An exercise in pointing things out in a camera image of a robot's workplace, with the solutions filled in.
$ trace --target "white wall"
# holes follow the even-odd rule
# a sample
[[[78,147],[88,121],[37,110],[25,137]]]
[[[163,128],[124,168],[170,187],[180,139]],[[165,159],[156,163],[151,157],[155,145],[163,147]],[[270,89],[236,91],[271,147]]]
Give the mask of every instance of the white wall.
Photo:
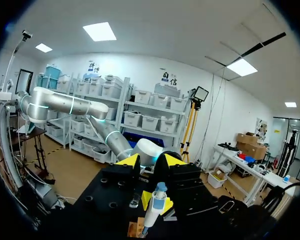
[[[270,135],[269,139],[269,152],[272,157],[276,157],[286,139],[288,131],[288,120],[284,118],[274,118],[271,131],[268,132]]]
[[[0,52],[0,82],[2,79],[2,75],[3,75],[3,79],[5,77],[7,67],[8,67],[9,61],[11,59],[11,55],[12,55],[12,51],[8,51],[6,49],[2,49]],[[13,84],[14,84],[9,92],[14,94],[16,91],[17,80],[18,80],[20,69],[24,69],[24,70],[33,72],[31,86],[30,86],[30,89],[32,89],[35,84],[36,75],[39,73],[38,72],[39,68],[40,68],[39,61],[17,53],[14,58],[14,61],[12,63],[10,74],[7,78],[7,80],[12,79]]]
[[[189,89],[197,86],[208,90],[210,93],[201,105],[190,145],[190,159],[195,159],[203,140],[210,113],[213,79],[211,73],[163,58],[108,53],[69,55],[52,59],[42,64],[40,71],[44,71],[46,64],[55,64],[64,74],[71,75],[73,72],[74,76],[79,73],[82,76],[88,70],[89,61],[94,61],[99,65],[99,73],[102,76],[113,74],[121,79],[130,77],[131,83],[141,90],[154,91],[155,84],[161,81],[164,73],[164,70],[160,68],[166,69],[169,78],[171,74],[176,75],[177,87],[181,89],[182,94],[186,94]],[[220,83],[221,78],[215,76],[213,102],[216,101]],[[237,133],[254,132],[257,118],[267,121],[269,128],[271,128],[273,115],[267,106],[233,83],[223,81],[211,115],[201,159],[203,161],[208,159],[215,143],[231,142],[235,145]],[[269,137],[267,134],[266,143],[269,141]]]

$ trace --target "white table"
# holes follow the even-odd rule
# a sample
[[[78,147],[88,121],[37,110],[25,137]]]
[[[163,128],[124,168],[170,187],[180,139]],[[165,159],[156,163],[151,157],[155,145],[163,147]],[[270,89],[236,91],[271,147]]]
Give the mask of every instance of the white table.
[[[231,161],[238,167],[244,169],[245,171],[247,171],[249,174],[251,174],[252,176],[254,176],[256,178],[256,181],[255,181],[252,189],[250,190],[250,192],[247,192],[240,185],[238,185],[233,179],[231,179],[229,176],[227,176],[227,180],[229,180],[235,187],[237,187],[246,196],[245,199],[243,200],[243,202],[247,206],[250,206],[253,203],[255,197],[257,196],[261,187],[265,183],[268,183],[274,187],[280,186],[281,188],[285,188],[292,184],[291,182],[284,183],[282,177],[280,177],[272,172],[270,172],[266,175],[262,175],[261,173],[257,172],[256,170],[249,167],[246,163],[244,163],[243,159],[241,159],[237,156],[236,151],[230,151],[230,150],[225,149],[220,146],[214,146],[213,150],[214,150],[213,154],[215,154],[215,152],[219,153],[219,158],[216,161],[214,170],[216,170],[218,165],[221,163],[222,157],[225,157],[226,159],[228,159],[229,161]],[[291,187],[286,191],[286,193],[290,197],[292,197],[295,193],[295,189],[296,189],[296,187]]]

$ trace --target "ceiling light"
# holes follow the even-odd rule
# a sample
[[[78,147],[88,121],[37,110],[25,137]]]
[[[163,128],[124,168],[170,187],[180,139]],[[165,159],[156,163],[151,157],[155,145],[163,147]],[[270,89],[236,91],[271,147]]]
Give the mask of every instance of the ceiling light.
[[[38,46],[35,47],[36,49],[39,49],[40,51],[47,53],[52,51],[52,48],[48,47],[47,45],[44,45],[43,43],[40,43]]]
[[[297,104],[295,102],[285,102],[287,108],[296,108]]]
[[[117,40],[108,22],[87,25],[83,29],[95,42]]]
[[[236,74],[239,74],[241,77],[258,72],[257,69],[243,58],[231,63],[227,68],[234,71]]]

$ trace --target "cardboard box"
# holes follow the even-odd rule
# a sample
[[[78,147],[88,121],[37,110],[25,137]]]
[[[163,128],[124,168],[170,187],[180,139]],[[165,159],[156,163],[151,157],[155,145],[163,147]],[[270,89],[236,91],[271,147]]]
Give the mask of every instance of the cardboard box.
[[[236,136],[236,141],[243,144],[256,144],[258,141],[258,137],[238,133],[238,135]]]
[[[212,175],[215,176],[218,180],[224,180],[226,178],[226,174],[222,172],[218,167],[215,169]]]
[[[246,144],[244,154],[253,157],[255,160],[264,159],[267,148],[259,144]]]

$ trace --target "wooden block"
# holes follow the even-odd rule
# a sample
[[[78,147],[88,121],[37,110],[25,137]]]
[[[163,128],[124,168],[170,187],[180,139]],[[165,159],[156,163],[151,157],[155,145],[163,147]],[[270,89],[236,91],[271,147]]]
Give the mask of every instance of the wooden block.
[[[139,235],[142,233],[142,230],[144,229],[144,217],[138,217],[137,227],[136,227],[136,237],[139,238]]]
[[[137,223],[136,222],[129,222],[128,228],[128,237],[135,238],[137,235]]]

